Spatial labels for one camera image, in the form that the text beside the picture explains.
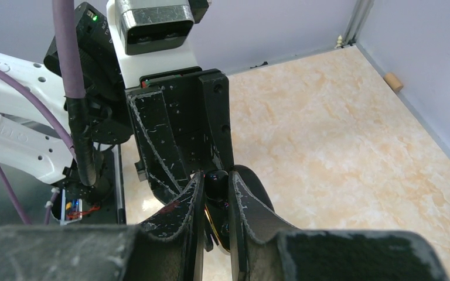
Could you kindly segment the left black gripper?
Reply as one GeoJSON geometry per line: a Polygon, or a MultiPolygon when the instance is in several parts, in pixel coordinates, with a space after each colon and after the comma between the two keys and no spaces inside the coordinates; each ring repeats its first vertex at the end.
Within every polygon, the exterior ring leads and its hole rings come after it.
{"type": "Polygon", "coordinates": [[[163,204],[185,189],[190,174],[234,165],[229,80],[220,70],[154,74],[126,98],[146,178],[163,204]]]}

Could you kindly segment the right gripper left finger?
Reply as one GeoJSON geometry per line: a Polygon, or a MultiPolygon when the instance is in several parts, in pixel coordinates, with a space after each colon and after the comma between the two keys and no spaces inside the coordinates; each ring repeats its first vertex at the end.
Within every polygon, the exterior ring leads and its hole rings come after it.
{"type": "Polygon", "coordinates": [[[204,174],[137,225],[0,227],[0,280],[201,280],[204,174]]]}

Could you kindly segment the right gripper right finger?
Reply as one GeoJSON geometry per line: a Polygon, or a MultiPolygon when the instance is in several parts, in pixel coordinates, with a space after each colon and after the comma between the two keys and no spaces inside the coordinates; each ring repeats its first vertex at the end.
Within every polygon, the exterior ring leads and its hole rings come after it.
{"type": "Polygon", "coordinates": [[[304,230],[229,175],[234,280],[448,280],[433,247],[410,231],[304,230]]]}

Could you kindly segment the black earbud charging case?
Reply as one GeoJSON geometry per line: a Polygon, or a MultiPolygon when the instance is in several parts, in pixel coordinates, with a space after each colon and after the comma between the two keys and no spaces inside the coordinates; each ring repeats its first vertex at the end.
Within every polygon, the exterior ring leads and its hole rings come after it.
{"type": "MultiPolygon", "coordinates": [[[[254,196],[263,202],[269,209],[274,210],[274,206],[266,189],[253,170],[244,165],[235,165],[232,170],[237,171],[240,174],[254,196]]],[[[206,196],[205,214],[209,221],[212,239],[217,245],[228,252],[230,250],[229,200],[224,208],[218,208],[212,205],[206,196]]]]}

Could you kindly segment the black earbud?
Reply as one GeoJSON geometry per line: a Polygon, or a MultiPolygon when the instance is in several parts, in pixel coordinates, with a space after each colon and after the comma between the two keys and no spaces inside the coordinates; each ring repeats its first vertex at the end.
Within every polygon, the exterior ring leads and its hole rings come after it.
{"type": "Polygon", "coordinates": [[[229,174],[224,170],[209,171],[204,177],[204,190],[211,204],[224,208],[228,203],[229,174]]]}

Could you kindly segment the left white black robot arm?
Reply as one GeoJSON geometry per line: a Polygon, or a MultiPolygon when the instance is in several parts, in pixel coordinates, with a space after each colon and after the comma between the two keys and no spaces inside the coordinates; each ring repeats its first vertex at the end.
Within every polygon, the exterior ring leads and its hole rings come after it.
{"type": "Polygon", "coordinates": [[[56,36],[41,64],[0,53],[0,163],[70,198],[111,196],[95,144],[134,138],[155,197],[234,164],[228,78],[202,70],[187,38],[207,1],[54,1],[56,36]]]}

